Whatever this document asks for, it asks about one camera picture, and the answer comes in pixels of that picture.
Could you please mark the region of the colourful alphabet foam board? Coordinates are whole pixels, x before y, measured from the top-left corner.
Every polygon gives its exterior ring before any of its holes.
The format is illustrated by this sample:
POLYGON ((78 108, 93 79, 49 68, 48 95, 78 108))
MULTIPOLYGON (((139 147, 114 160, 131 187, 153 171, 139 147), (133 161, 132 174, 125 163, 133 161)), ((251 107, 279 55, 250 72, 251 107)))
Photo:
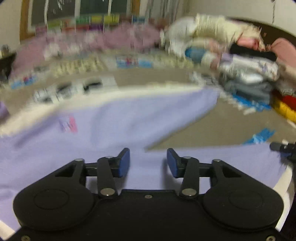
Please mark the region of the colourful alphabet foam board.
POLYGON ((126 16, 120 14, 111 15, 82 15, 75 18, 56 19, 46 24, 38 24, 34 27, 34 32, 41 35, 47 32, 68 32, 68 31, 88 31, 95 30, 104 32, 122 23, 145 24, 147 20, 144 16, 126 16))

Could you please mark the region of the black folded garment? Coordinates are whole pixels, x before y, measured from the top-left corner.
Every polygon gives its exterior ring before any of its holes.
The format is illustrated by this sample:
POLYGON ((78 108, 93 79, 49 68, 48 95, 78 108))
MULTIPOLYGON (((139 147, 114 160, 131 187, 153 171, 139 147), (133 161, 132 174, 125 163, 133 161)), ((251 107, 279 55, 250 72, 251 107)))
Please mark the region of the black folded garment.
POLYGON ((267 51, 267 52, 262 52, 259 50, 254 50, 250 49, 247 47, 242 47, 237 44, 232 44, 231 47, 229 48, 229 53, 230 54, 235 54, 239 56, 245 56, 245 57, 259 57, 259 58, 265 58, 271 61, 276 61, 277 60, 277 55, 274 52, 267 51))

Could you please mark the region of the Mickey Mouse brown blanket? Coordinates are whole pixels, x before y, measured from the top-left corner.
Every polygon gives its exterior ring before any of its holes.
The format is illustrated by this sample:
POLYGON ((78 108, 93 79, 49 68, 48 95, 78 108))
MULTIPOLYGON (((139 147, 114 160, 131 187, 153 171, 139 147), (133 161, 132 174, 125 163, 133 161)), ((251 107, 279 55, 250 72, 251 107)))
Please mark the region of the Mickey Mouse brown blanket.
POLYGON ((1 90, 1 100, 11 116, 1 124, 1 135, 12 135, 62 110, 101 106, 115 100, 136 97, 173 96, 190 92, 214 91, 216 106, 196 120, 185 120, 156 142, 156 147, 178 144, 182 147, 234 145, 246 141, 256 131, 273 131, 271 141, 294 141, 295 123, 275 110, 258 111, 246 107, 218 86, 206 84, 205 70, 163 53, 136 54, 152 61, 151 68, 116 67, 111 51, 79 59, 53 61, 30 72, 37 80, 29 86, 12 88, 11 80, 1 90))

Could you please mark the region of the window with wooden frame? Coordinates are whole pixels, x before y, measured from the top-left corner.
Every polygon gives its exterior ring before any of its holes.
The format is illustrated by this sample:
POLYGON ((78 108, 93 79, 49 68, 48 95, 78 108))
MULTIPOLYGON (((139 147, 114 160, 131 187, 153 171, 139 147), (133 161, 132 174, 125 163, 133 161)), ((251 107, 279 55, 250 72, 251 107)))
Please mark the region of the window with wooden frame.
POLYGON ((22 1, 20 41, 36 36, 34 27, 82 15, 140 15, 141 1, 22 1))

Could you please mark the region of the pink floral quilt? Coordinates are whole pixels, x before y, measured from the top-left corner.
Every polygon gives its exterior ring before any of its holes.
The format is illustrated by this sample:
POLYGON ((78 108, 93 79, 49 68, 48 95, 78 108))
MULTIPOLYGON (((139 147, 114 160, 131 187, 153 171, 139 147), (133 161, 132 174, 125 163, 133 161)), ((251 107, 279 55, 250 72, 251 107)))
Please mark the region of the pink floral quilt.
POLYGON ((105 49, 143 50, 153 48, 159 41, 159 30, 149 24, 124 23, 105 32, 72 31, 44 34, 20 45, 12 64, 11 76, 18 76, 58 56, 66 57, 105 49))

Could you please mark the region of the white folded clothes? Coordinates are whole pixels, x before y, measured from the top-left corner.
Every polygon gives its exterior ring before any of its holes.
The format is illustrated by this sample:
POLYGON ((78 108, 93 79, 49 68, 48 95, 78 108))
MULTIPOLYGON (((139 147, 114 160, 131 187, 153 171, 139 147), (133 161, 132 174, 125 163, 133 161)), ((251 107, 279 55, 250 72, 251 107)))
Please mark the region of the white folded clothes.
POLYGON ((223 54, 217 69, 245 83, 259 82, 259 79, 276 81, 280 77, 279 66, 274 61, 259 57, 223 54))

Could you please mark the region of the grey folded clothes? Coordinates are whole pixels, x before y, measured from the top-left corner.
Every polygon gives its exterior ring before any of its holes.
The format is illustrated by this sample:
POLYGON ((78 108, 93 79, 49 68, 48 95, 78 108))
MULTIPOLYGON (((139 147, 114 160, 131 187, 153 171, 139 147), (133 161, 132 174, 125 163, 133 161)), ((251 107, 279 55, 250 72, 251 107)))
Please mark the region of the grey folded clothes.
POLYGON ((219 84, 232 95, 243 97, 249 101, 270 104, 273 86, 263 81, 255 84, 245 84, 235 79, 219 78, 219 84))

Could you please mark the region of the cream bedding pile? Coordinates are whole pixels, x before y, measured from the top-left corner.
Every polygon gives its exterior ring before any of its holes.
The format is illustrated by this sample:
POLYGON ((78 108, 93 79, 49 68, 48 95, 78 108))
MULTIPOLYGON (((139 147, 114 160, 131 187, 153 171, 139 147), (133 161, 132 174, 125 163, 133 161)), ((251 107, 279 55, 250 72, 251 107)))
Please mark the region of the cream bedding pile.
POLYGON ((241 21, 229 20, 224 16, 197 14, 195 20, 197 26, 193 37, 212 38, 227 45, 237 42, 240 38, 253 38, 258 42, 260 50, 265 48, 257 26, 241 21))

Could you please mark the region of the lavender sweatpants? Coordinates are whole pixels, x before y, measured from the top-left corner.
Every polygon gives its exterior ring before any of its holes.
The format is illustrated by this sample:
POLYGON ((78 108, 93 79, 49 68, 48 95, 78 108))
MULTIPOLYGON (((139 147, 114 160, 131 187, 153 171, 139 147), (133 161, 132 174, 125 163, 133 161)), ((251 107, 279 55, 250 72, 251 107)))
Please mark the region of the lavender sweatpants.
POLYGON ((131 150, 132 173, 137 175, 129 178, 128 186, 160 188, 163 152, 139 157, 165 135, 180 130, 185 120, 210 112, 217 97, 204 90, 115 100, 62 110, 18 133, 1 135, 1 224, 19 228, 13 199, 26 186, 74 159, 94 161, 125 147, 131 150))

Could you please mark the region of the blue striped sock garment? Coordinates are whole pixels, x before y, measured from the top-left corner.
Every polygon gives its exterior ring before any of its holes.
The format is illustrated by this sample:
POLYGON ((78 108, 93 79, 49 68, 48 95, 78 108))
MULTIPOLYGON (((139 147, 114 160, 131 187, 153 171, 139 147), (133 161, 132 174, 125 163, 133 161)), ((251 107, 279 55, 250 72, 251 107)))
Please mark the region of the blue striped sock garment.
POLYGON ((185 56, 196 64, 211 63, 216 58, 216 54, 202 48, 190 47, 186 49, 185 56))

